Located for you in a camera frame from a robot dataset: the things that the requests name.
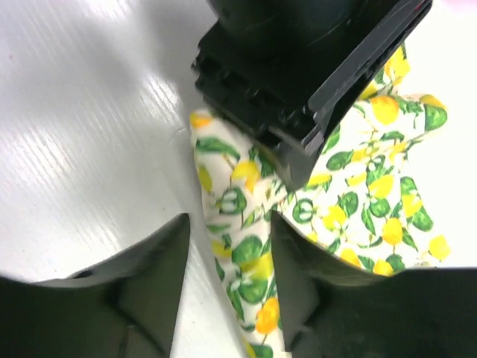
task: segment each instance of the patterned fabric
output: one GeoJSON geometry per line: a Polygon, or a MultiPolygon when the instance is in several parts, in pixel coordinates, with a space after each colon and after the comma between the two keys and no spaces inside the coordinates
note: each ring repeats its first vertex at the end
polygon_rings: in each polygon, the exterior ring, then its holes
{"type": "Polygon", "coordinates": [[[436,267],[450,248],[406,163],[447,121],[432,95],[401,95],[400,47],[326,143],[308,184],[287,192],[249,138],[210,110],[191,115],[203,211],[218,276],[250,358],[284,354],[271,256],[271,210],[330,254],[375,274],[436,267]]]}

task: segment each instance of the black mechanical part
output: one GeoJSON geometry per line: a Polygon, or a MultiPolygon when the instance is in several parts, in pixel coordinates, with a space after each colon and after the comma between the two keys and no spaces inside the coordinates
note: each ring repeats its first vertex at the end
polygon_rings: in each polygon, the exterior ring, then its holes
{"type": "Polygon", "coordinates": [[[71,278],[0,277],[2,357],[168,358],[189,252],[182,214],[71,278]]]}
{"type": "Polygon", "coordinates": [[[209,0],[196,87],[259,143],[289,189],[432,0],[209,0]]]}
{"type": "Polygon", "coordinates": [[[272,213],[272,255],[293,358],[477,357],[477,269],[380,277],[343,263],[272,213]]]}

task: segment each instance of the lemon print fabric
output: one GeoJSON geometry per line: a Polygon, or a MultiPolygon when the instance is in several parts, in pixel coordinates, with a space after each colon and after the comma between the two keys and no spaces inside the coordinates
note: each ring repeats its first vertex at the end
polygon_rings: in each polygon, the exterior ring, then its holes
{"type": "Polygon", "coordinates": [[[401,46],[334,128],[309,182],[287,192],[250,138],[213,114],[190,116],[203,214],[218,278],[250,358],[284,353],[271,212],[344,262],[392,276],[439,266],[452,253],[407,163],[413,148],[445,128],[433,95],[402,95],[409,72],[401,46]]]}

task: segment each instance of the folded cloth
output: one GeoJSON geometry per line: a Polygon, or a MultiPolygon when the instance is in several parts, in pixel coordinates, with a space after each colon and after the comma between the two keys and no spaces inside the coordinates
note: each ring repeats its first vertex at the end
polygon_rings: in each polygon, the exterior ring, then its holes
{"type": "Polygon", "coordinates": [[[250,358],[285,352],[269,240],[272,210],[309,241],[374,274],[436,267],[449,255],[406,165],[412,148],[443,127],[447,111],[432,95],[401,95],[408,72],[402,45],[333,131],[310,181],[296,192],[287,191],[237,128],[211,110],[191,115],[215,265],[250,358]]]}

